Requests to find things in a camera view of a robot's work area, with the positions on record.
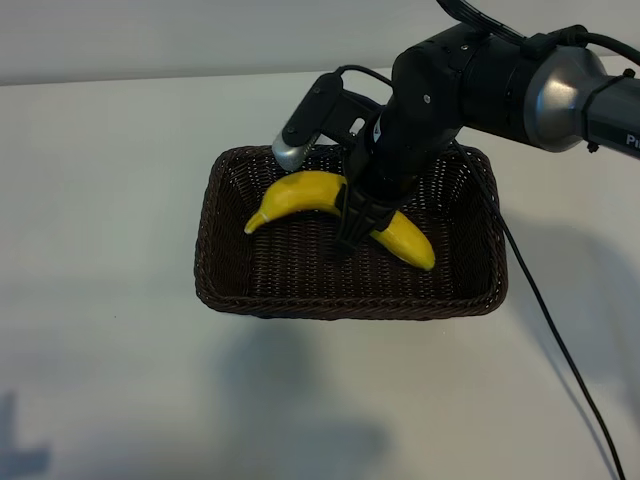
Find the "brown wicker basket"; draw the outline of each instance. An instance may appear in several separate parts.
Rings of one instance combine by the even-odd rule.
[[[489,160],[467,150],[497,200]],[[341,152],[317,146],[303,169],[342,173]],[[435,162],[403,209],[433,244],[431,272],[372,239],[353,256],[337,257],[338,219],[325,213],[291,215],[246,235],[265,190],[285,174],[269,147],[230,150],[214,164],[195,256],[196,292],[210,308],[260,317],[429,320],[484,315],[503,302],[504,237],[455,152]]]

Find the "black cable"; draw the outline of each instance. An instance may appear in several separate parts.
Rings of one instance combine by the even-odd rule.
[[[592,43],[594,45],[600,45],[601,47],[611,50],[612,52],[617,53],[618,55],[623,56],[628,60],[631,60],[636,65],[640,65],[640,52],[635,48],[627,45],[626,43],[622,43],[621,41],[616,40],[615,38],[589,32],[577,33],[576,40]]]
[[[336,70],[336,73],[338,75],[342,75],[344,72],[349,72],[349,71],[364,73],[366,75],[369,75],[370,77],[375,78],[376,80],[381,81],[382,83],[386,83],[391,88],[393,88],[393,84],[391,83],[391,80],[389,80],[387,77],[385,77],[384,75],[380,75],[378,72],[375,72],[370,68],[362,67],[360,65],[343,65],[342,67],[339,67]]]
[[[469,166],[471,176],[480,187],[480,190],[482,191],[482,195],[485,201],[489,205],[489,208],[495,215],[496,219],[498,220],[498,223],[500,224],[500,227],[504,231],[505,236],[509,240],[509,244],[511,245],[511,248],[513,249],[513,253],[516,256],[516,259],[518,260],[518,264],[520,265],[520,268],[522,269],[524,276],[527,277],[527,281],[531,286],[531,290],[533,290],[533,294],[535,295],[536,300],[538,300],[538,303],[540,304],[540,309],[542,310],[544,318],[547,320],[547,324],[551,329],[551,333],[553,333],[553,337],[556,339],[556,342],[558,343],[558,346],[560,347],[560,350],[562,351],[564,358],[567,360],[567,363],[569,364],[569,367],[573,372],[573,376],[576,378],[576,381],[580,386],[580,390],[582,390],[582,394],[584,395],[584,398],[587,400],[587,403],[591,407],[591,411],[593,412],[593,415],[596,417],[596,420],[598,421],[598,425],[600,425],[600,428],[602,429],[604,438],[606,439],[607,445],[609,446],[609,450],[611,451],[611,457],[613,458],[613,462],[615,463],[616,471],[618,472],[618,478],[619,480],[625,480],[626,477],[624,475],[624,470],[622,469],[622,464],[620,463],[620,458],[618,457],[618,451],[616,450],[616,446],[613,443],[613,439],[611,438],[611,435],[609,434],[609,429],[607,428],[607,425],[604,422],[602,415],[600,415],[600,411],[598,410],[598,407],[593,401],[593,398],[591,398],[591,394],[589,393],[589,390],[587,389],[587,386],[585,385],[584,380],[582,379],[582,375],[578,371],[578,367],[574,363],[573,358],[571,358],[571,354],[569,353],[567,346],[564,344],[564,341],[560,336],[560,332],[558,332],[558,329],[556,328],[556,325],[553,322],[553,319],[551,318],[551,314],[549,313],[549,309],[547,308],[547,305],[545,304],[544,299],[542,298],[542,294],[540,293],[540,290],[538,289],[538,286],[536,285],[535,280],[531,276],[531,272],[529,271],[527,264],[522,258],[522,255],[520,254],[520,250],[518,249],[518,246],[516,244],[515,239],[513,238],[513,235],[511,235],[511,231],[509,230],[509,227],[504,221],[504,218],[502,218],[502,214],[500,213],[500,209],[498,208],[498,205],[493,200],[491,194],[487,190],[486,185],[482,181],[482,178],[480,177],[478,170],[473,164],[474,162],[473,162],[473,159],[471,158],[471,155],[467,153],[465,148],[462,147],[462,145],[460,145],[457,142],[457,140],[454,140],[452,144],[455,147],[455,149],[458,151],[458,153],[462,155],[462,157],[465,159],[467,165]]]

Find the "yellow banana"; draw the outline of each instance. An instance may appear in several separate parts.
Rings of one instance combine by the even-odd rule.
[[[296,172],[271,185],[258,211],[244,228],[251,234],[267,222],[303,210],[321,210],[340,215],[335,199],[346,180],[334,173],[308,171]],[[435,264],[433,248],[427,237],[403,213],[396,212],[391,223],[382,232],[371,236],[387,250],[411,265],[431,270]]]

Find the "white wall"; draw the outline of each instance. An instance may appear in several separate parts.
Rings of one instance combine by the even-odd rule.
[[[474,0],[525,34],[583,23],[640,46],[637,0]],[[453,22],[435,0],[1,0],[0,83],[390,65]]]

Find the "white table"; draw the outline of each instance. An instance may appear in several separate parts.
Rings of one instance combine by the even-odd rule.
[[[264,321],[196,298],[212,162],[271,143],[316,76],[0,88],[0,461],[31,452],[18,467],[60,480],[610,478],[512,257],[507,301],[480,318]],[[640,164],[461,139],[492,159],[640,477]]]

